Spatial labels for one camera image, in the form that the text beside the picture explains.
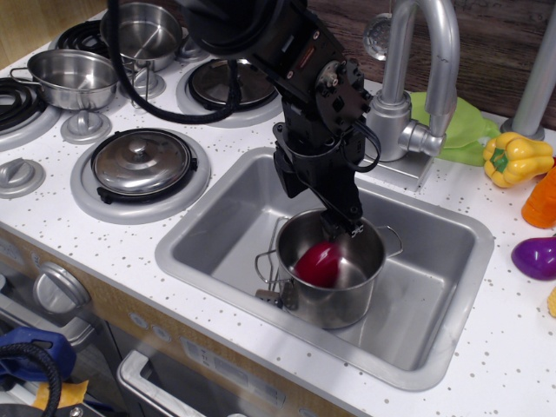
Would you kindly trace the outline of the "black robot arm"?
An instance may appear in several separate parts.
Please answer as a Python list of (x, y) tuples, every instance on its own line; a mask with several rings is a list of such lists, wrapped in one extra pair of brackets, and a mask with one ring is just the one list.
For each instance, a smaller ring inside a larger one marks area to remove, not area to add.
[(365, 146), (381, 147), (366, 125), (371, 96), (354, 60), (304, 1), (183, 1), (195, 43), (209, 54), (245, 59), (275, 86), (284, 121), (277, 123), (274, 164), (293, 198), (310, 190), (324, 205), (329, 235), (356, 236), (363, 209), (354, 183)]

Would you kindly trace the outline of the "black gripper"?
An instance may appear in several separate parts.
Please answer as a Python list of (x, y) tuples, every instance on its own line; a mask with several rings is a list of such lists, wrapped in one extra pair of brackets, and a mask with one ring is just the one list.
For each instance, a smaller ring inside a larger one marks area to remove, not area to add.
[(287, 197), (308, 189), (321, 201), (321, 226), (330, 241), (361, 233), (363, 209), (354, 175), (378, 165), (378, 136), (364, 122), (339, 133), (322, 122), (279, 122), (273, 133), (275, 170)]

